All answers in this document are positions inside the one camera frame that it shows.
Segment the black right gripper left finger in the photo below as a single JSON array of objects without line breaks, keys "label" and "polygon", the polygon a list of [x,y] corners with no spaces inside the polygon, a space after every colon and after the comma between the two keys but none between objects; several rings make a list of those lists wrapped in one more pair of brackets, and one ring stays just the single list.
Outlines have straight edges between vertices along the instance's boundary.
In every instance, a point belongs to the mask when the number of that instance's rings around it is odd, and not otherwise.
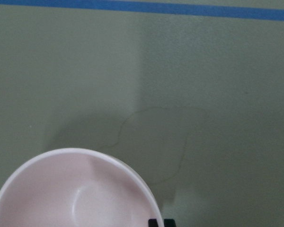
[{"label": "black right gripper left finger", "polygon": [[148,227],[159,227],[157,220],[156,219],[149,219],[148,220]]}]

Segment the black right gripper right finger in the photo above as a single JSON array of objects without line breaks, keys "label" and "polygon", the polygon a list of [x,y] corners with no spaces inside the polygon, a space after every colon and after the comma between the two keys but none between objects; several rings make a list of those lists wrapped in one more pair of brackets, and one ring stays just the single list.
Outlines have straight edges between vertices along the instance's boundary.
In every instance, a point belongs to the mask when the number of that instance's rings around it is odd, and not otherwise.
[{"label": "black right gripper right finger", "polygon": [[164,219],[164,227],[176,227],[176,222],[174,219]]}]

